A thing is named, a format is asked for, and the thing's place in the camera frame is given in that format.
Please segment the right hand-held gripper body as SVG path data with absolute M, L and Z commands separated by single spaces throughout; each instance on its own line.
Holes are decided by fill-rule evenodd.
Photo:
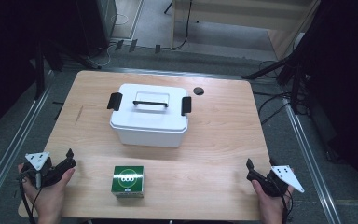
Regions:
M 273 166 L 266 176 L 258 173 L 256 169 L 253 173 L 248 171 L 246 178 L 249 181 L 258 181 L 264 192 L 270 197 L 283 196 L 289 186 L 301 193 L 305 192 L 289 165 Z

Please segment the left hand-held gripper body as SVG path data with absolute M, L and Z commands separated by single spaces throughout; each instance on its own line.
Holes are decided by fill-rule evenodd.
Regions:
M 26 176 L 36 189 L 52 186 L 58 183 L 67 171 L 67 159 L 53 166 L 48 152 L 26 154 L 26 163 L 21 168 L 21 174 Z

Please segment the green cardboard carton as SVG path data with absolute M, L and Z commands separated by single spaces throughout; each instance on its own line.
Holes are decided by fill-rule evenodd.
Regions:
M 143 166 L 116 166 L 111 192 L 118 198 L 143 198 L 144 179 Z

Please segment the white plastic storage box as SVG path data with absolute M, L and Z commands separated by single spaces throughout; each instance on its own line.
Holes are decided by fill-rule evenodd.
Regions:
M 110 126 L 122 144 L 148 147 L 179 147 L 187 131 L 187 125 L 179 130 L 125 128 L 113 122 L 110 122 Z

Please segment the white lid with black handle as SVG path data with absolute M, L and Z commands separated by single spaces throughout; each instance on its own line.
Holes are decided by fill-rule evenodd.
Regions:
M 107 108 L 113 110 L 115 129 L 182 133 L 191 106 L 183 88 L 125 83 L 111 94 Z

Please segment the person's right hand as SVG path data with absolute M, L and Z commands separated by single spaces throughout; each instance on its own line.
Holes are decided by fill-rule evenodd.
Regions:
M 261 223 L 283 224 L 284 205 L 282 199 L 268 196 L 256 180 L 252 181 L 252 186 L 258 198 Z

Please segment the person's left hand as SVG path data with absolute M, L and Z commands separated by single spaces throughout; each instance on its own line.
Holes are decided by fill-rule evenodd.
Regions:
M 36 190 L 27 179 L 21 182 L 26 197 L 34 204 L 38 218 L 61 217 L 62 219 L 65 189 L 75 170 L 75 168 L 69 169 L 63 174 L 62 179 L 58 183 L 43 188 L 41 191 Z

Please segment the black stand legs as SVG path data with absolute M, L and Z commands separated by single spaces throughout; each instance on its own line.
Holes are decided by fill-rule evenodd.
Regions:
M 88 62 L 86 59 L 83 59 L 79 54 L 74 53 L 69 50 L 67 47 L 46 39 L 41 38 L 35 44 L 35 99 L 39 100 L 42 96 L 42 93 L 45 91 L 45 69 L 44 69 L 44 60 L 48 61 L 49 66 L 53 70 L 62 70 L 63 62 L 59 56 L 59 53 L 66 54 L 76 62 L 82 64 L 88 69 L 101 69 L 100 65 L 93 65 L 91 62 Z

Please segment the black tripod stand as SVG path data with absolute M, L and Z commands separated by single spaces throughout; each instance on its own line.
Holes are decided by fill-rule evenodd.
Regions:
M 295 49 L 291 54 L 289 54 L 285 58 L 251 75 L 242 75 L 241 78 L 246 80 L 254 80 L 281 68 L 281 72 L 276 77 L 276 81 L 280 86 L 284 86 L 288 84 L 289 81 L 292 81 L 292 89 L 290 91 L 290 106 L 293 109 L 293 111 L 296 114 L 298 114 L 299 111 L 297 107 L 300 102 L 300 100 L 298 99 L 300 82 L 301 79 L 305 76 L 305 72 L 303 71 L 302 61 L 303 58 L 301 56 L 301 52 Z

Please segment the dark cabinet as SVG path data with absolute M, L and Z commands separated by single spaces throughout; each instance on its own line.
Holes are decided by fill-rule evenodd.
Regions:
M 83 54 L 91 56 L 109 46 L 117 20 L 115 0 L 76 0 Z

